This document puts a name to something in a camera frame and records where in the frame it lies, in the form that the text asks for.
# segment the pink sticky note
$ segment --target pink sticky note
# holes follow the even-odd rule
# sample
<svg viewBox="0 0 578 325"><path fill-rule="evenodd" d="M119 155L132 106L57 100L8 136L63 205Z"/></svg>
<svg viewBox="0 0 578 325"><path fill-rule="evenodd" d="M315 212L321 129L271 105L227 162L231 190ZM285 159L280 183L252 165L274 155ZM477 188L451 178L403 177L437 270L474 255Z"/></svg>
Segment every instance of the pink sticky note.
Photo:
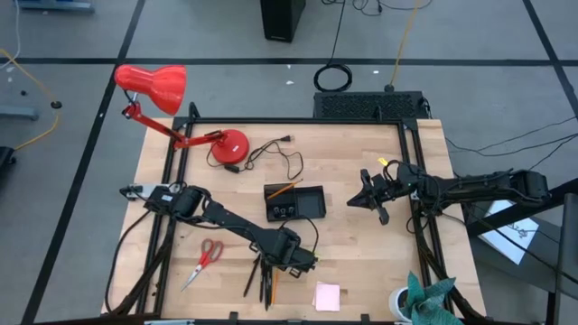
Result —
<svg viewBox="0 0 578 325"><path fill-rule="evenodd" d="M315 310L340 310L340 286L338 284L317 283L315 288Z"/></svg>

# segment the black box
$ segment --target black box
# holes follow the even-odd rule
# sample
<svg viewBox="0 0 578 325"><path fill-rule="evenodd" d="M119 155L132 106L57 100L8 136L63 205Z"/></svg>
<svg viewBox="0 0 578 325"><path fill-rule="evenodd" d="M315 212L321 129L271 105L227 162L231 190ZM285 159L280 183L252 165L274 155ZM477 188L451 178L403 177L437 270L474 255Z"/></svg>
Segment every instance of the black box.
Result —
<svg viewBox="0 0 578 325"><path fill-rule="evenodd" d="M291 42L305 7L305 0L261 0L265 38Z"/></svg>
<svg viewBox="0 0 578 325"><path fill-rule="evenodd" d="M325 218L325 195L322 186L291 188L268 200L269 195L289 183L268 184L263 187L267 221L286 221L307 218Z"/></svg>

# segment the scissors blade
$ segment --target scissors blade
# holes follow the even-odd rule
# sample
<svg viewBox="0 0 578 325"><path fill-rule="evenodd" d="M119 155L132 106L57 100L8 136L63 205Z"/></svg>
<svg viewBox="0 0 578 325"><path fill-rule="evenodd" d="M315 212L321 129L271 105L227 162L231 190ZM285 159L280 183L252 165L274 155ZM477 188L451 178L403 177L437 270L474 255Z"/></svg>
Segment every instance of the scissors blade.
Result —
<svg viewBox="0 0 578 325"><path fill-rule="evenodd" d="M195 277L197 277L197 275L200 273L200 270L202 270L202 265L197 265L197 267L195 267L195 270L191 273L191 276L189 276L189 278L187 279L187 282L185 282L182 287L181 287L181 292L187 287L189 286L189 284L191 284L192 280L195 279Z"/></svg>

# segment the wire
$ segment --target wire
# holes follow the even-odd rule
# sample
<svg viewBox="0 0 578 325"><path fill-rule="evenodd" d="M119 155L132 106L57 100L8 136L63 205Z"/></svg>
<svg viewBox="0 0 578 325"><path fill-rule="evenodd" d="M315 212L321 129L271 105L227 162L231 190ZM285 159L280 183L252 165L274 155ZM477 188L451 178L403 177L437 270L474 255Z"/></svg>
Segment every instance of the wire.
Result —
<svg viewBox="0 0 578 325"><path fill-rule="evenodd" d="M360 6L356 6L355 4L357 2L361 2ZM369 4L369 0L353 0L353 8L355 8L356 10L360 11L362 14L369 16L369 17L375 17L375 16L379 16L381 15L381 12L383 11L383 8L381 7L381 4L379 3L379 0L376 0L376 3L378 4L378 11L376 13L370 14L370 13L366 13L365 12L365 7L368 6Z"/></svg>
<svg viewBox="0 0 578 325"><path fill-rule="evenodd" d="M457 221L457 222L463 224L464 226L466 225L466 222L463 221L462 219L458 218L458 217L450 216L449 214L444 213L444 212L442 212L442 216L449 218L451 220Z"/></svg>
<svg viewBox="0 0 578 325"><path fill-rule="evenodd" d="M466 147L460 147L460 146L456 145L456 144L455 144L450 138L448 138L448 137L445 137L445 140L447 140L447 141L448 141L451 145L453 145L454 147L456 147L456 148L458 148L458 149L461 150L461 151L459 151L459 152L452 152L452 153L474 152L474 153L477 153L477 154L481 154L482 156L485 156L485 157L492 157L492 156L496 156L496 155L483 154L483 153L481 153L481 151L490 149L490 148L492 148L492 147L495 147L495 146L498 146L498 145L501 145L501 144L506 144L506 143L508 143L508 142L511 142L511 141L520 139L520 138L522 138L522 137L524 137L524 136L531 135L531 134L534 134L534 133L536 133L536 132L539 132L539 131L542 131L542 130L544 130L544 129L547 129L548 127L551 127L551 126L562 125L562 124L564 124L564 123L566 123L566 122L568 122L568 121L574 120L575 118L576 118L576 116L572 116L572 117L566 118L565 120L560 121L560 122L555 122L555 123L551 123L551 124L549 124L549 125L544 125L544 126L538 127L537 129L528 131L528 132L526 132L526 133L524 133L524 134L522 134L522 135L517 135L517 136L511 137L511 138L509 138L509 139L506 139L506 140L503 140L503 141L500 141L500 142L497 142L497 143L494 143L494 144L489 144L489 145L486 145L486 146L481 147L481 148L479 148L479 149L471 149L471 148L466 148ZM544 158L542 158L540 161L538 161L537 163L535 163L534 165L532 165L532 167L530 167L529 170L530 170L530 171L533 170L534 168L537 167L537 165L539 165L540 163L543 163L545 160L547 160L548 158L550 158L556 151L558 151L558 149L560 149L563 145L565 145L565 144L569 143L570 141L572 141L577 135L578 135L578 134L568 135L567 137L564 137L564 138L561 138L561 139L558 139L558 140L554 140L552 143L555 143L555 142L558 142L558 141L562 141L562 140L565 139L565 140L562 141L559 145L557 145L556 148L555 148L552 152L550 152L550 153L547 154Z"/></svg>
<svg viewBox="0 0 578 325"><path fill-rule="evenodd" d="M353 73L351 72L350 67L346 66L345 64L335 64L332 62L333 62L333 57L335 56L335 49L337 47L337 40L340 37L341 21L343 20L343 12L345 11L345 0L343 0L340 3L336 2L336 1L332 1L332 0L322 0L322 2L325 5L341 4L341 13L340 13L340 21L337 25L337 32L335 33L335 41L333 42L333 50L331 51L331 57L330 57L329 61L327 62L327 64L325 64L323 67L321 67L319 70L317 70L315 72L315 75L313 76L313 85L320 92L330 92L330 91L331 92L342 92L342 91L345 91L351 87L351 84L353 83ZM345 82L345 84L343 84L343 86L337 87L334 89L327 89L327 88L322 87L319 84L319 77L321 76L321 74L325 70L329 70L329 69L336 69L336 70L340 70L340 71L345 72L345 74L347 75L347 81Z"/></svg>
<svg viewBox="0 0 578 325"><path fill-rule="evenodd" d="M60 101L56 100L56 97L48 90L48 88L46 88L46 86L44 86L43 83L41 83L37 78L35 78L32 74L30 74L28 71L26 71L25 68L23 68L20 64L18 64L18 62L16 62L16 60L5 50L5 49L0 49L0 53L4 54L4 56L6 58L8 58L9 62L12 62L13 65L15 65L16 68L18 68L24 75L26 75L26 77L30 78L32 81L34 81L34 83L36 83L36 85L38 86L38 88L44 93L44 95L46 95L46 97L51 101L51 106L52 108L60 108L62 107L62 104ZM26 141L23 144L17 145L14 149L15 150L19 150L24 148L26 145L28 144L32 144L40 139L42 139L44 136L50 134L52 131L54 131L56 129L56 127L58 126L59 123L59 117L60 114L56 113L56 117L54 118L54 123L52 124L51 128L48 129L46 132L42 133L41 135L35 136L33 139L30 139L28 141Z"/></svg>
<svg viewBox="0 0 578 325"><path fill-rule="evenodd" d="M112 311L112 309L110 308L110 303L108 301L108 294L110 292L110 284L112 284L112 278L115 274L115 268L117 267L117 258L118 252L120 251L120 247L123 245L126 235L128 235L128 233L131 230L133 230L139 223L141 223L141 221L143 221L150 212L151 210L147 210L140 218L138 218L132 225L130 225L130 227L126 229L125 233L123 234L123 236L120 237L120 240L118 241L117 248L115 249L115 254L112 257L112 265L110 266L110 274L108 274L107 289L105 291L105 307L107 308L108 312Z"/></svg>
<svg viewBox="0 0 578 325"><path fill-rule="evenodd" d="M522 135L514 136L514 137L511 137L511 138L509 138L509 139L500 141L500 142L495 143L495 144L486 145L486 146L481 147L480 149L477 149L477 150L478 150L478 151L484 151L484 150L486 150L486 149L490 149L490 148L495 147L495 146L497 146L497 145L505 144L505 143L508 143L508 142L511 142L511 141L520 139L520 138L522 138L522 137L524 137L524 136L534 134L534 133L536 133L536 132L539 132L539 131L542 131L542 130L544 130L544 129L547 129L548 127L555 126L555 125L562 125L562 124L564 124L564 123L566 123L566 122L568 122L568 121L572 121L572 120L575 119L575 118L576 118L576 116L572 116L572 117L570 117L570 118L566 118L564 121L560 121L560 122L552 123L552 124L549 124L549 125L545 125L545 126L542 126L542 127L537 128L537 129L528 131L528 132L526 132L526 133L524 133L524 134L522 134Z"/></svg>
<svg viewBox="0 0 578 325"><path fill-rule="evenodd" d="M324 5L344 5L345 4L345 0L343 1L337 1L337 0L322 0L322 3ZM353 0L352 1L352 5L353 8L357 11L360 11L362 14L369 16L369 17L375 17L375 16L379 16L381 15L381 12L383 11L383 7L381 6L381 4L379 3L378 0L376 0L376 3L378 4L378 11L374 14L371 13L366 13L365 12L365 8L368 6L369 4L369 0Z"/></svg>
<svg viewBox="0 0 578 325"><path fill-rule="evenodd" d="M14 0L14 5L16 6L16 23L15 23L15 27L14 29L16 30L16 54L13 57L13 60L15 60L16 58L18 58L18 56L20 56L20 4L18 3L19 0ZM8 64L10 64L10 61L8 61L7 63L3 64L2 67L0 67L1 69L4 69Z"/></svg>
<svg viewBox="0 0 578 325"><path fill-rule="evenodd" d="M59 112L56 112L56 115L55 115L55 117L54 117L54 123L52 123L52 126L51 126L50 129L46 130L46 131L43 132L41 135L35 136L34 138L26 141L26 142L23 143L23 144L17 145L14 149L15 149L15 150L20 150L20 149L24 148L26 145L28 145L28 144L33 144L33 143L35 143L36 141L42 139L44 136L49 135L52 131L56 130L56 127L58 127L58 122L59 122L59 120L60 120L60 115L61 115L61 114L60 114Z"/></svg>
<svg viewBox="0 0 578 325"><path fill-rule="evenodd" d="M571 275L567 274L566 272L562 271L562 270L557 270L556 267L551 266L549 263L547 263L546 261L544 261L543 259L541 259L540 257L538 257L536 254L530 252L528 249L525 249L524 247L522 247L520 244L518 244L517 242L515 242L514 240L512 240L510 237L504 235L504 233L502 233L501 231L499 231L498 229L494 228L492 225L490 225L489 223L487 223L483 218L478 218L477 216L471 214L471 217L475 218L477 221L479 221L482 225L486 226L486 228L488 228L489 230L493 230L496 231L498 234L500 234L502 237L504 237L504 239L506 239L508 242L510 242L512 245L516 246L517 248L523 250L525 253L527 253L528 255L534 257L538 262L542 263L543 265L545 265L546 267L552 269L555 273L557 274L561 274L563 275L565 278L567 278L568 280L570 280L571 282L578 284L578 280L576 280L574 277L572 277Z"/></svg>
<svg viewBox="0 0 578 325"><path fill-rule="evenodd" d="M409 11L409 10L414 10L413 7L397 7L397 6L393 6L393 5L388 5L388 4L384 3L384 2L382 2L382 0L378 0L378 1L379 1L379 4L380 4L380 5L383 5L385 8L389 8L389 9L392 9L392 10L407 10L407 11ZM433 1L433 0L429 0L429 1L427 2L427 4L417 7L417 10L426 8L427 6L429 6L429 5L432 4L432 1Z"/></svg>
<svg viewBox="0 0 578 325"><path fill-rule="evenodd" d="M411 217L409 217L409 219L406 221L406 230L407 230L408 233L410 233L410 234L412 234L412 235L415 235L415 231L409 230L409 222L410 222L411 220L413 220L413 219L414 219L414 216L411 216ZM429 224L430 224L430 219L427 218L427 219L425 220L425 223L422 225L421 231L424 231Z"/></svg>
<svg viewBox="0 0 578 325"><path fill-rule="evenodd" d="M420 0L415 0L414 11L412 11L411 16L409 16L409 20L407 21L406 25L406 30L404 31L404 37L401 39L401 42L399 43L399 49L397 50L396 65L394 66L394 73L391 76L391 81L389 81L390 86L393 86L394 82L396 81L397 69L399 68L399 61L401 60L401 56L404 52L404 46L406 45L407 35L409 34L409 31L412 29L412 25L414 24L415 14L417 14L420 2L421 2Z"/></svg>
<svg viewBox="0 0 578 325"><path fill-rule="evenodd" d="M38 88L40 88L40 90L44 93L44 95L46 95L46 97L52 102L58 102L58 100L56 100L56 97L48 90L48 88L46 88L46 86L44 86L43 83L41 83L37 78L35 78L32 74L30 74L28 71L26 71L25 68L23 68L20 64L18 64L18 62L16 62L16 60L5 50L5 49L0 49L0 53L4 54L4 56L6 58L8 58L8 60L10 62L13 63L13 65L15 65L16 68L18 68L23 74L26 75L26 77L30 78L32 81L34 81L34 83L36 83L36 85L38 86Z"/></svg>
<svg viewBox="0 0 578 325"><path fill-rule="evenodd" d="M527 147L522 147L522 148L519 148L519 149L517 149L517 150L515 150L515 151L507 152L507 153L481 153L479 150L461 147L461 146L455 144L452 140L450 140L450 139L447 138L447 137L445 138L445 140L447 140L447 141L448 141L451 145L453 145L455 148L460 149L460 150L463 150L463 151L466 151L466 152L476 153L476 154L478 154L478 155L480 155L480 156L483 156L483 157L500 157L500 156L505 156L505 155L509 155L509 154L514 154L514 153L523 152L523 151L528 150L528 149L534 149L534 148L538 148L538 147L545 146L545 145L549 145L549 144L555 144L555 143L557 143L557 142L560 142L560 141L562 141L562 140L566 140L566 139L568 139L568 138L574 139L576 136L578 136L578 133L573 134L573 135L567 135L567 136L561 137L561 138L559 138L559 139L555 139L555 140L552 140L552 141L548 141L548 142L545 142L545 143L542 143L542 144L535 144L535 145L530 145L530 146L527 146Z"/></svg>
<svg viewBox="0 0 578 325"><path fill-rule="evenodd" d="M287 161L287 179L292 181L295 178L297 178L297 176L299 176L302 172L303 172L303 156L301 155L300 152L294 152L294 153L290 153L290 154L286 154L283 153L283 151L281 150L281 146L279 146L279 141L283 141L283 142L288 142L291 141L291 138L287 138L287 136L284 136L282 138L278 138L278 139L274 139L274 140L270 140L269 142L261 145L260 147L256 148L255 150L253 150L247 157L247 161L244 164L244 167L242 169L239 169L238 172L244 172L244 171L252 171L253 169L255 169L255 161L257 160L257 158L259 158L261 156L261 154L263 153L279 153L283 158L285 158L285 160ZM210 146L209 151L207 152L207 157L206 157L206 161L207 161L207 165L209 165L210 167L220 167L223 164L212 164L209 161L209 157L210 154L212 153L213 147L216 145L217 143L213 143ZM277 151L269 151L267 150L270 146L275 145L277 147ZM294 156L294 155L298 155L299 156L299 161L301 163L301 168L299 169L299 171L291 176L291 161L289 160L290 157Z"/></svg>
<svg viewBox="0 0 578 325"><path fill-rule="evenodd" d="M478 210L481 211L483 214L486 214L486 213L488 212L488 211L486 211L485 209L482 209L482 208L478 207L478 206L475 205L475 204L471 204L471 206L474 207L474 208L476 208L476 209L478 209ZM507 227L510 228L510 229L512 229L512 230L514 230L514 231L516 231L520 236L524 236L525 233L528 233L528 232L536 232L536 233L541 234L542 236L544 236L544 237L552 240L552 241L555 242L556 244L560 244L559 241L557 241L557 240L553 239L552 237L548 236L546 233L544 233L544 232L541 231L540 229L536 229L536 230L525 230L525 229L520 229L520 228L518 228L518 227L514 227L514 226L512 226L511 224L510 224L510 225L507 225Z"/></svg>
<svg viewBox="0 0 578 325"><path fill-rule="evenodd" d="M313 223L313 221L309 217L301 215L301 216L299 216L299 218L306 218L307 221L309 221L309 223L313 226L313 229L315 229L315 244L313 244L313 250L312 250L312 253L315 254L315 249L317 249L317 243L319 242L319 230L317 230L317 227L315 226L315 224ZM281 226L279 226L279 229L281 229L287 222L294 221L294 220L299 220L299 219L298 218L291 218L289 220L286 220L281 224Z"/></svg>
<svg viewBox="0 0 578 325"><path fill-rule="evenodd" d="M540 159L539 162L536 162L532 167L529 168L529 170L533 170L534 168L537 167L537 165L539 165L540 163L543 163L546 159L550 158L556 151L558 151L558 149L560 149L563 145L569 143L570 141L572 141L577 135L567 139L566 141L562 141L559 145L556 146L556 148L554 148L553 151L551 151L549 154L547 154L544 158Z"/></svg>

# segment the pencil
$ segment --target pencil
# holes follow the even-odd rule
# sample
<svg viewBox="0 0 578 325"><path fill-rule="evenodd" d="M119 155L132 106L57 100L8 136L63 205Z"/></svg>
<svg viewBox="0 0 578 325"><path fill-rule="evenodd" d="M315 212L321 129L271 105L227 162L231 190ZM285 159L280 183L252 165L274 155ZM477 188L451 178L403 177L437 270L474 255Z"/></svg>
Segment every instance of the pencil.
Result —
<svg viewBox="0 0 578 325"><path fill-rule="evenodd" d="M295 185L297 185L297 183L299 183L299 182L302 181L302 180L303 180L303 179L300 179L299 181L294 181L294 182L292 182L291 184L283 187L281 190L278 190L277 192L269 195L269 196L267 197L267 199L270 200L270 199L276 197L277 195L283 193L284 191L292 189L293 187L295 187Z"/></svg>
<svg viewBox="0 0 578 325"><path fill-rule="evenodd" d="M273 299L271 299L271 304L275 304L275 293L277 292L278 283L279 283L279 270L275 269L275 278L273 280Z"/></svg>

